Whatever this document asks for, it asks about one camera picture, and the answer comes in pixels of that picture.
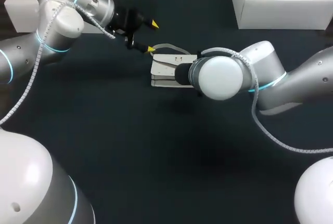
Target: white box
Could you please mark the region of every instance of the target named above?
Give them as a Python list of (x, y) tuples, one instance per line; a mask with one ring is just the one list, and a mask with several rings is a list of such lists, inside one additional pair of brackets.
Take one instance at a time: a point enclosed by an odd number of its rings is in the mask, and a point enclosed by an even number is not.
[(333, 0), (233, 0), (240, 29), (325, 30)]
[[(6, 0), (5, 7), (18, 33), (32, 33), (39, 23), (37, 0)], [(85, 22), (83, 33), (101, 33), (95, 26)]]

